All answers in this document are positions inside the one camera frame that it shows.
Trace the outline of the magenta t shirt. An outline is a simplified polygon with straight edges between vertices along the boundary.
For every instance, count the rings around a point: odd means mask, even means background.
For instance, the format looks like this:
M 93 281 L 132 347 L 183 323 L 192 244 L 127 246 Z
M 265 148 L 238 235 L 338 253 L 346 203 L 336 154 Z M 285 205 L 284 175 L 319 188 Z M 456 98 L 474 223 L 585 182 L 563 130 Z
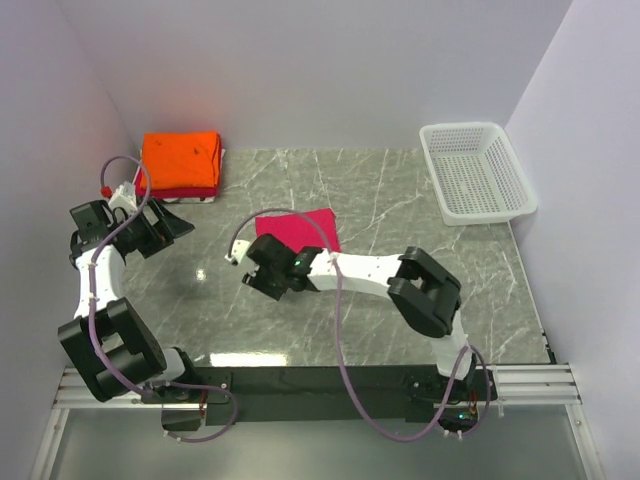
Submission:
M 332 209 L 323 208 L 305 212 L 323 231 L 330 248 L 340 252 L 341 246 L 336 229 L 336 216 Z M 255 219 L 258 236 L 271 234 L 288 248 L 299 253 L 305 247 L 325 248 L 318 231 L 302 217 L 294 214 L 259 216 Z

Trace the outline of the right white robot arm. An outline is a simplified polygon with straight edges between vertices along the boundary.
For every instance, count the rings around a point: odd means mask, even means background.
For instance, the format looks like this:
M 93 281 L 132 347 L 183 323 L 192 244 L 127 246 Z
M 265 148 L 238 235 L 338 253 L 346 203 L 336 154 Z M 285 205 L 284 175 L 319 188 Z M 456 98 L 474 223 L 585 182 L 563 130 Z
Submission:
M 296 253 L 271 234 L 235 240 L 229 261 L 248 269 L 242 282 L 278 301 L 289 292 L 337 287 L 391 301 L 408 326 L 429 340 L 435 389 L 451 403 L 469 398 L 477 361 L 461 320 L 460 282 L 419 247 L 364 256 L 305 247 Z

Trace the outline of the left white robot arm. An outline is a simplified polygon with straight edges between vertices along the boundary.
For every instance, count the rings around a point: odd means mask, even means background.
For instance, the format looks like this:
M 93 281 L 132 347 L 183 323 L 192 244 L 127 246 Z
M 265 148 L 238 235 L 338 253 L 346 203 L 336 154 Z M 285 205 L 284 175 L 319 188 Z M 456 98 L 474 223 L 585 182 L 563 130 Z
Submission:
M 122 276 L 126 256 L 139 252 L 148 258 L 191 233 L 195 226 L 171 213 L 156 200 L 149 201 L 156 217 L 135 219 L 122 207 L 94 200 L 70 210 L 76 230 L 70 239 L 70 261 L 80 277 L 79 303 L 73 319 L 58 329 L 58 340 L 85 385 L 100 402 L 130 391 L 96 355 L 89 329 L 89 300 L 95 300 L 95 337 L 101 345 L 114 335 L 122 344 L 104 352 L 131 383 L 160 383 L 176 401 L 193 399 L 200 378 L 189 356 L 172 347 L 163 349 L 126 298 Z

